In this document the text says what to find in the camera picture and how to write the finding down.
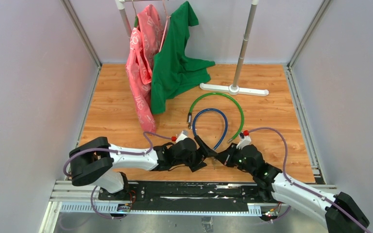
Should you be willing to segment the blue cable lock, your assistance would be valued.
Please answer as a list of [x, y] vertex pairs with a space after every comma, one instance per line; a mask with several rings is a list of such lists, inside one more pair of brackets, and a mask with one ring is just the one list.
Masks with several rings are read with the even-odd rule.
[[[198, 123], [198, 126], [202, 126], [202, 128], [197, 130], [197, 122], [204, 114], [211, 114], [212, 117], [207, 118], [205, 116], [203, 123]], [[217, 150], [227, 135], [228, 119], [225, 113], [223, 113], [221, 110], [216, 108], [206, 108], [199, 111], [195, 115], [194, 119], [192, 120], [191, 128], [194, 136], [199, 135], [199, 133], [204, 133], [204, 135], [206, 135], [206, 133], [210, 133], [213, 139], [217, 140], [212, 149]]]

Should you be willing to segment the green cable lock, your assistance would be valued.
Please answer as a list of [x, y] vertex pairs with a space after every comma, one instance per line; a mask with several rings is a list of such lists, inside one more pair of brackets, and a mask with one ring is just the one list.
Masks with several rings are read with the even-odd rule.
[[196, 125], [193, 127], [193, 120], [196, 115], [204, 109], [214, 108], [221, 111], [227, 118], [228, 129], [224, 132], [225, 121], [222, 116], [221, 120], [221, 134], [220, 138], [223, 138], [222, 142], [231, 143], [239, 137], [239, 133], [243, 130], [245, 124], [245, 114], [241, 105], [236, 99], [229, 96], [228, 94], [222, 94], [220, 92], [210, 92], [202, 95], [198, 95], [188, 107], [187, 111], [187, 128], [192, 131], [198, 132], [199, 123], [204, 123], [204, 115], [201, 114], [196, 120]]

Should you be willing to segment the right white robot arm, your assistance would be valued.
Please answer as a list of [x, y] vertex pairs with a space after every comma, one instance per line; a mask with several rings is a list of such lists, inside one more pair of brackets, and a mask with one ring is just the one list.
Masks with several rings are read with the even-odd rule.
[[258, 186], [263, 202], [288, 204], [321, 223], [330, 233], [367, 233], [369, 220], [353, 198], [345, 192], [327, 193], [300, 182], [265, 162], [254, 146], [238, 148], [233, 143], [216, 156], [227, 167], [249, 173]]

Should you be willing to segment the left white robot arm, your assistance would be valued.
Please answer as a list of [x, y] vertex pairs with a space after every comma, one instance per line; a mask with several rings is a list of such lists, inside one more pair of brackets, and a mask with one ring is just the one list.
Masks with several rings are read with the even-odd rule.
[[171, 138], [161, 146], [149, 148], [125, 148], [108, 142], [107, 137], [95, 138], [69, 152], [64, 173], [71, 177], [73, 186], [96, 185], [105, 189], [115, 199], [129, 196], [127, 178], [115, 168], [139, 168], [145, 171], [169, 171], [177, 165], [187, 166], [195, 172], [206, 166], [208, 157], [217, 153], [199, 136], [190, 138], [184, 134]]

